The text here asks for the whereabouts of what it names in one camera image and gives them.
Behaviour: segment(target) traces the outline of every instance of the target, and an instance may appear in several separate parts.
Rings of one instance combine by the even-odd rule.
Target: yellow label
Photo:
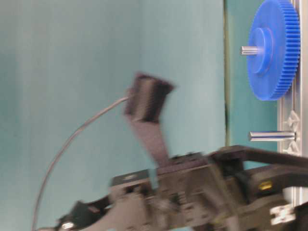
[[[271,181],[265,181],[265,182],[262,182],[260,185],[259,185],[259,189],[260,190],[267,190],[267,189],[271,189],[273,187],[273,183]]]

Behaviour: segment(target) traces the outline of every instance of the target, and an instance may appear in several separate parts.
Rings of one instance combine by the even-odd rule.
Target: teal wall
[[[163,113],[172,154],[223,146],[222,11],[212,0],[2,1],[1,230],[30,230],[48,163],[77,126],[123,96],[138,70],[178,86]],[[39,226],[54,225],[76,200],[104,196],[112,176],[154,167],[122,110],[71,145],[50,179]]]
[[[225,0],[227,144],[276,151],[274,142],[250,142],[247,137],[249,131],[277,129],[277,103],[256,99],[248,82],[246,58],[240,55],[240,47],[248,42],[252,20],[262,2]]]
[[[142,21],[142,70],[177,87],[163,114],[171,153],[224,146],[223,1],[143,0]]]

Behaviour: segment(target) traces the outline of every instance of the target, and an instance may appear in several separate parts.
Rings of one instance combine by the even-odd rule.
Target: metal shaft
[[[248,134],[250,141],[294,141],[293,131],[251,131]]]
[[[256,55],[258,54],[258,47],[241,47],[241,55]]]

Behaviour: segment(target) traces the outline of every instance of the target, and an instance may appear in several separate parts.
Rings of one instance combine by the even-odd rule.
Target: cable
[[[48,178],[50,177],[50,174],[52,172],[52,170],[54,169],[54,166],[56,165],[56,163],[59,161],[59,159],[61,158],[61,156],[63,155],[64,151],[68,148],[68,146],[70,145],[70,143],[73,141],[73,139],[79,134],[81,133],[88,125],[90,125],[92,122],[94,122],[96,119],[98,119],[100,116],[102,116],[103,114],[105,114],[106,112],[108,112],[109,110],[111,110],[112,108],[116,107],[117,105],[119,105],[120,103],[126,101],[128,99],[128,97],[123,97],[117,101],[115,101],[113,104],[111,104],[110,106],[102,109],[101,111],[99,111],[97,114],[95,114],[92,118],[88,119],[83,125],[81,125],[64,143],[64,145],[62,146],[62,148],[60,149],[60,151],[57,153],[57,155],[53,158],[53,160],[51,161],[51,163],[49,164],[49,167],[47,169],[46,175],[43,179],[43,182],[41,184],[37,199],[36,199],[36,203],[35,203],[35,209],[34,209],[34,213],[33,213],[33,220],[32,220],[32,229],[31,231],[35,231],[35,227],[38,221],[38,212],[39,212],[39,205],[48,181]]]

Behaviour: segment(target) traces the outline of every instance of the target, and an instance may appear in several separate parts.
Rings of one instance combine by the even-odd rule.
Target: gear teeth
[[[278,0],[284,15],[285,57],[280,80],[269,100],[281,98],[292,85],[300,56],[300,26],[297,12],[288,0]]]

